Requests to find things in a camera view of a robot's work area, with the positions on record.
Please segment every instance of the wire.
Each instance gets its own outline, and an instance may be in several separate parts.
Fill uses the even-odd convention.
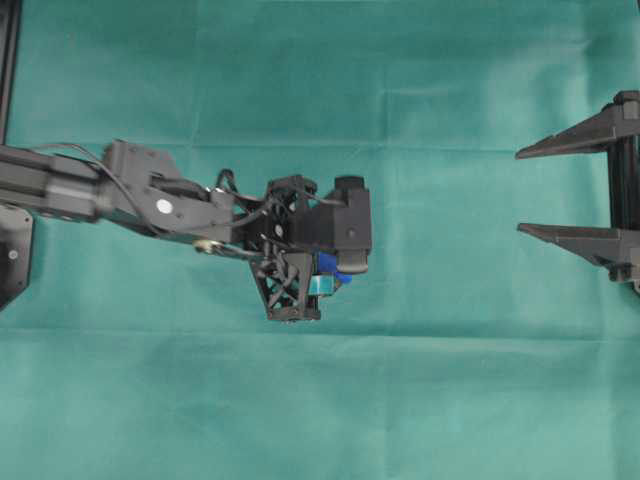
[[[140,219],[143,221],[145,226],[154,235],[156,235],[158,237],[163,235],[163,233],[160,230],[158,230],[156,227],[153,226],[153,224],[151,223],[149,218],[145,215],[145,213],[142,210],[142,208],[140,208],[140,205],[138,205],[138,202],[136,201],[136,199],[133,198],[133,195],[131,195],[131,192],[127,189],[127,187],[124,186],[124,184],[120,181],[120,179],[118,177],[116,177],[115,174],[111,170],[109,170],[98,159],[98,157],[96,157],[93,153],[91,153],[89,150],[87,150],[82,145],[77,145],[75,143],[46,143],[44,145],[37,145],[35,147],[31,147],[28,150],[33,150],[33,151],[35,151],[35,150],[50,150],[52,148],[71,148],[73,150],[77,150],[77,151],[83,153],[86,157],[88,157],[88,160],[85,159],[85,160],[87,160],[87,163],[90,163],[91,165],[94,165],[95,167],[97,167],[100,170],[102,170],[102,172],[104,172],[104,174],[107,177],[109,177],[109,179],[115,184],[115,186],[118,187],[118,190],[120,190],[122,192],[122,194],[125,196],[125,198],[129,202],[131,207],[135,210],[135,212],[138,214]]]
[[[231,227],[231,228],[242,227],[244,225],[247,225],[251,222],[256,221],[258,218],[260,218],[261,215],[264,215],[265,213],[267,213],[274,203],[275,203],[275,200],[270,198],[269,200],[264,202],[262,205],[260,205],[255,211],[251,212],[245,217],[240,218],[239,220],[234,220],[231,222],[224,222],[224,223],[209,222],[203,225],[188,225],[186,227],[180,228],[179,230],[173,230],[173,232],[183,233],[189,230],[202,230],[203,228],[211,228],[211,227]]]
[[[229,185],[229,188],[231,189],[231,191],[238,193],[238,189],[236,188],[236,179],[235,179],[235,175],[233,174],[233,170],[230,170],[228,168],[224,168],[220,170],[220,172],[218,172],[218,178],[216,179],[216,187],[221,188],[222,182],[224,180],[227,181],[227,185]]]
[[[165,178],[152,175],[150,185],[178,197],[191,198],[201,202],[209,201],[209,192],[196,182],[186,178]]]
[[[264,198],[265,198],[265,197],[261,197],[261,198],[252,197],[251,195],[242,195],[242,194],[240,194],[238,192],[234,192],[234,191],[228,190],[226,188],[221,188],[221,187],[216,187],[216,188],[219,188],[223,192],[228,193],[229,195],[233,195],[234,197],[236,197],[236,198],[238,198],[240,200],[246,200],[248,202],[264,202]]]
[[[302,193],[303,195],[306,195],[311,200],[315,200],[316,202],[322,203],[324,205],[336,205],[338,207],[346,207],[347,206],[347,204],[344,203],[342,200],[333,200],[331,198],[321,198],[321,197],[318,197],[318,196],[314,195],[311,192],[307,192],[304,188],[293,187],[293,189],[298,193]]]
[[[200,239],[193,242],[193,246],[199,252],[204,252],[209,255],[220,255],[222,257],[242,257],[246,260],[249,258],[252,259],[262,259],[262,252],[245,250],[241,247],[237,247],[236,245],[231,245],[228,243],[216,242],[212,240]]]

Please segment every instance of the white dot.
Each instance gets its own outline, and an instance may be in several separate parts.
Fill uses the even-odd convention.
[[[164,213],[165,215],[169,215],[173,212],[173,205],[169,200],[165,200],[164,198],[161,198],[156,202],[156,208],[160,213]]]

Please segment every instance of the cable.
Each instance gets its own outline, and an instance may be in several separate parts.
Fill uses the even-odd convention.
[[[89,159],[85,159],[87,161],[87,163],[94,165],[95,167],[99,168],[100,170],[102,170],[102,172],[104,172],[104,174],[109,177],[109,179],[115,184],[116,187],[118,187],[118,189],[122,192],[122,194],[125,196],[125,198],[127,199],[127,201],[129,202],[129,204],[131,205],[131,207],[135,210],[135,212],[138,214],[138,216],[140,217],[140,219],[143,221],[143,223],[145,224],[145,226],[156,236],[162,236],[163,233],[158,230],[156,227],[153,226],[153,224],[151,223],[151,221],[149,220],[149,218],[145,215],[145,213],[142,211],[142,209],[140,208],[140,206],[138,205],[138,202],[136,201],[135,198],[133,198],[133,195],[131,195],[131,192],[129,192],[129,190],[127,189],[127,187],[124,186],[124,184],[120,181],[120,179],[118,177],[115,176],[115,174],[109,170],[99,159],[98,157],[96,157],[93,153],[91,153],[89,150],[87,150],[85,147],[83,147],[82,145],[77,145],[75,143],[46,143],[44,145],[37,145],[35,147],[31,147],[28,150],[50,150],[52,148],[71,148],[73,150],[77,150],[81,153],[83,153],[86,157],[89,157]]]
[[[218,172],[218,178],[216,179],[216,187],[222,188],[222,182],[224,180],[227,181],[227,185],[229,185],[229,188],[233,192],[238,193],[238,189],[236,188],[236,179],[235,179],[235,175],[233,174],[233,170],[230,170],[228,168],[224,168],[220,170],[220,172]]]
[[[224,223],[210,222],[203,225],[188,225],[186,227],[180,228],[179,230],[173,230],[173,232],[184,233],[189,230],[202,230],[203,228],[211,228],[211,227],[231,227],[231,228],[242,227],[244,225],[247,225],[251,222],[256,221],[258,218],[260,218],[261,215],[264,215],[265,213],[267,213],[274,203],[275,203],[275,200],[270,198],[269,200],[264,202],[262,205],[260,205],[258,209],[251,212],[246,217],[240,218],[239,220],[234,220],[231,222],[224,222]]]
[[[292,187],[296,192],[298,193],[302,193],[303,195],[306,195],[307,197],[309,197],[311,200],[315,200],[318,203],[322,203],[324,205],[335,205],[338,207],[346,207],[347,204],[344,203],[342,200],[333,200],[331,198],[320,198],[316,195],[314,195],[311,192],[307,192],[304,188],[299,188],[299,187]]]
[[[237,199],[240,200],[246,200],[248,202],[264,202],[264,197],[258,198],[258,197],[252,197],[251,195],[242,195],[238,192],[234,192],[232,190],[227,190],[226,188],[221,188],[221,187],[216,187],[220,190],[222,190],[225,193],[228,193],[229,195],[233,195],[234,197],[236,197]]]
[[[193,246],[199,252],[204,252],[209,255],[220,255],[222,257],[242,257],[248,260],[249,258],[258,259],[263,258],[262,252],[256,252],[252,250],[245,250],[244,248],[237,247],[228,243],[217,242],[215,240],[200,239],[193,242]]]
[[[186,178],[152,176],[150,185],[153,188],[178,197],[191,198],[193,200],[200,200],[201,202],[209,201],[209,192],[196,182],[192,182]]]

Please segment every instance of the black mount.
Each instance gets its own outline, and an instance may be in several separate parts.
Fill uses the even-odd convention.
[[[606,152],[611,228],[522,223],[518,230],[609,270],[640,293],[640,92],[622,91],[602,111],[520,150],[516,158]]]
[[[0,205],[0,308],[29,284],[33,218],[21,208]]]

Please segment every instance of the green fabric backdrop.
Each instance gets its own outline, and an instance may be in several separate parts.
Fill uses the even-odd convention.
[[[0,316],[3,479],[630,479],[640,301],[515,230],[608,224],[521,146],[640,86],[632,0],[25,0],[9,143],[371,188],[370,273],[268,322],[246,265],[38,220]]]

